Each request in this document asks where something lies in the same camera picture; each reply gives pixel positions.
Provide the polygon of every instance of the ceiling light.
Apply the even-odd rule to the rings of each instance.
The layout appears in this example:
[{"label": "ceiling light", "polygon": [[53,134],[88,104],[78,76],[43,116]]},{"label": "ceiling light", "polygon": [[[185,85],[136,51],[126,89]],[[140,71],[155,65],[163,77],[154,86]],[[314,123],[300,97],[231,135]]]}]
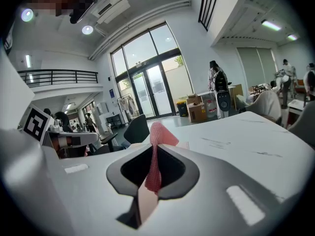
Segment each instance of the ceiling light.
[{"label": "ceiling light", "polygon": [[93,27],[92,26],[84,26],[82,28],[82,32],[85,35],[89,35],[89,34],[91,34],[93,32]]},{"label": "ceiling light", "polygon": [[288,38],[291,39],[291,40],[297,40],[297,37],[294,36],[294,35],[289,35]]},{"label": "ceiling light", "polygon": [[33,18],[33,11],[31,9],[25,9],[22,14],[21,14],[21,18],[24,22],[28,22]]},{"label": "ceiling light", "polygon": [[31,57],[29,55],[26,55],[25,58],[26,58],[26,66],[28,68],[31,68]]},{"label": "ceiling light", "polygon": [[281,27],[276,26],[276,25],[274,25],[273,23],[270,23],[270,22],[267,21],[267,20],[264,20],[264,21],[262,21],[261,23],[262,23],[262,25],[264,25],[264,26],[266,26],[266,27],[269,27],[269,28],[271,28],[271,29],[273,29],[273,30],[280,30],[280,29],[281,29]]}]

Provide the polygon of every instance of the metal railing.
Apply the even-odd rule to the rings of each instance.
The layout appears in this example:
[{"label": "metal railing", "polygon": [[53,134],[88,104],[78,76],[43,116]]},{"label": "metal railing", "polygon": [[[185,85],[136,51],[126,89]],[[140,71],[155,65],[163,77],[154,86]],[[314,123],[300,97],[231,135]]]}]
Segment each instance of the metal railing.
[{"label": "metal railing", "polygon": [[206,31],[208,31],[209,29],[210,19],[212,17],[213,10],[216,6],[216,2],[217,0],[201,0],[198,22],[200,22],[203,25]]},{"label": "metal railing", "polygon": [[72,83],[98,83],[97,72],[64,69],[39,69],[18,71],[30,87]]}]

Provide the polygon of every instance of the roller blind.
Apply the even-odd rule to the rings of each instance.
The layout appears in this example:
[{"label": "roller blind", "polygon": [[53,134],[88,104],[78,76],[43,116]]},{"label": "roller blind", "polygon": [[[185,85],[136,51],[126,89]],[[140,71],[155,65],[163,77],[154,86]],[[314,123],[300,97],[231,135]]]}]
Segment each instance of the roller blind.
[{"label": "roller blind", "polygon": [[261,60],[262,69],[265,74],[266,83],[270,84],[270,82],[275,79],[275,73],[277,72],[271,50],[257,48],[257,51]]},{"label": "roller blind", "polygon": [[265,83],[260,58],[256,48],[237,48],[246,74],[248,87]]}]

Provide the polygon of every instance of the black trash bin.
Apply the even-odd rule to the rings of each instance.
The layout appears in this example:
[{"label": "black trash bin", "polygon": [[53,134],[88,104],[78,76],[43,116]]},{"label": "black trash bin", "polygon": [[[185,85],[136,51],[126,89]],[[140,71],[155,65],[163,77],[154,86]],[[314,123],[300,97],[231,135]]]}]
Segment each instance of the black trash bin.
[{"label": "black trash bin", "polygon": [[178,101],[177,102],[177,108],[178,108],[178,112],[179,112],[180,117],[188,116],[187,105],[186,105],[185,100]]}]

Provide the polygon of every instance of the pink cloth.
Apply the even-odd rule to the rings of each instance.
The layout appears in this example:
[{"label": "pink cloth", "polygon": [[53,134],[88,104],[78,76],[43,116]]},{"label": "pink cloth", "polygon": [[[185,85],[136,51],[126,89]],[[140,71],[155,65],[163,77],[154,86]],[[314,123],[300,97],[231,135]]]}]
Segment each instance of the pink cloth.
[{"label": "pink cloth", "polygon": [[150,130],[150,143],[153,146],[153,154],[151,160],[151,166],[145,186],[150,191],[157,193],[161,189],[161,173],[158,169],[158,144],[168,144],[176,146],[179,140],[164,127],[160,122],[154,122]]}]

